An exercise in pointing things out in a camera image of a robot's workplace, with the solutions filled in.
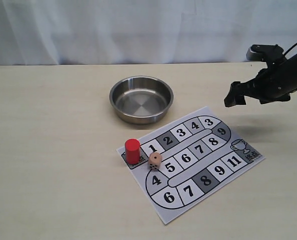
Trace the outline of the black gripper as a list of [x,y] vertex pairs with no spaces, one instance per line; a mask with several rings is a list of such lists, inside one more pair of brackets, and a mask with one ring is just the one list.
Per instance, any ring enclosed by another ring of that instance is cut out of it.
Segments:
[[260,100],[262,104],[271,102],[287,102],[290,93],[297,90],[297,54],[281,63],[275,63],[255,78],[242,84],[231,83],[224,105],[227,108],[246,105],[245,96]]

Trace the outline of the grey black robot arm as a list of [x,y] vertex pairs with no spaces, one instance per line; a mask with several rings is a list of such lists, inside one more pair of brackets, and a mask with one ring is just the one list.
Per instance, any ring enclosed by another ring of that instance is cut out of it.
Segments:
[[288,102],[291,93],[297,91],[297,54],[287,59],[279,45],[253,44],[246,58],[250,61],[265,62],[267,67],[246,82],[234,81],[224,98],[229,108],[245,105],[245,96],[259,100],[260,104]]

